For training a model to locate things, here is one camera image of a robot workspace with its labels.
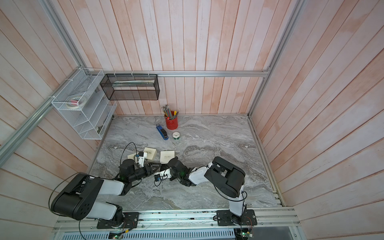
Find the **large cream jewelry box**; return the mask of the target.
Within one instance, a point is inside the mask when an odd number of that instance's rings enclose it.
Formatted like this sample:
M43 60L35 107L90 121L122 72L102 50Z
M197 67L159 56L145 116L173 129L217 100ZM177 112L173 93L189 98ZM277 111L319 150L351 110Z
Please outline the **large cream jewelry box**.
M175 157L175 151L161 151L160 163L161 164L167 164L174 157Z

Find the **small cream jewelry box front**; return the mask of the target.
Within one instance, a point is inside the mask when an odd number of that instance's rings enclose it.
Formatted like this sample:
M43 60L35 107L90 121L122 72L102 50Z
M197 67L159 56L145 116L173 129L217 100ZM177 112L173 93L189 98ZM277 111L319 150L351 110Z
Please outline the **small cream jewelry box front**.
M138 157L137 157L137 154L130 154L130 155L127 156L127 159L132 159L134 161L137 161Z

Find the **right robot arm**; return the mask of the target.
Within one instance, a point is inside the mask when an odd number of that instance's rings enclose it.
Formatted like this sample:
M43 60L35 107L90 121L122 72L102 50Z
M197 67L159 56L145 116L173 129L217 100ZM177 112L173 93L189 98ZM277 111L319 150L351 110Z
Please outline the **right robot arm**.
M239 167L221 157L215 157L211 163L198 168L187 168L178 157L168 162L171 180L191 187L210 182L217 193L229 201L228 210L217 211L216 218L220 226L241 225L246 218L247 192L244 190L246 173Z

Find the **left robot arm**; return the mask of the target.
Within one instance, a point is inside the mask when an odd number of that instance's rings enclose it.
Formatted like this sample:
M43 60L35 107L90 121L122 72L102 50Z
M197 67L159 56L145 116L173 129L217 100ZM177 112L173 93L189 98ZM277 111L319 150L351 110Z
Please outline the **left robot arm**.
M119 173L113 179L77 173L53 201L49 201L50 210L61 217L69 217L77 221L84 218L98 219L118 227L124 221L122 207L112 203L98 202L98 196L124 196L136 186L133 182L151 176L161 167L160 163L140 165L133 159L126 159L119 166Z

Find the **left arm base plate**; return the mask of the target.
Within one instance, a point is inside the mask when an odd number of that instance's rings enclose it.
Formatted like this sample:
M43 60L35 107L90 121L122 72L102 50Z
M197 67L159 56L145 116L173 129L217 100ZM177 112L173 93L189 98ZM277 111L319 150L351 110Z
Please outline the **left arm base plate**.
M138 225L139 212L117 213L111 220L100 219L97 229L135 229Z

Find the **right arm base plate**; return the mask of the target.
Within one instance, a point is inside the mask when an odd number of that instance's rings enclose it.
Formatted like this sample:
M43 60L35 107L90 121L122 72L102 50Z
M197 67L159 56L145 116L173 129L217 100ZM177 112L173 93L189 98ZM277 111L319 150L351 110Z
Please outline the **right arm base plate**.
M219 226L256 226L258 224L254 210L246 209L239 217L229 210L216 211L214 216Z

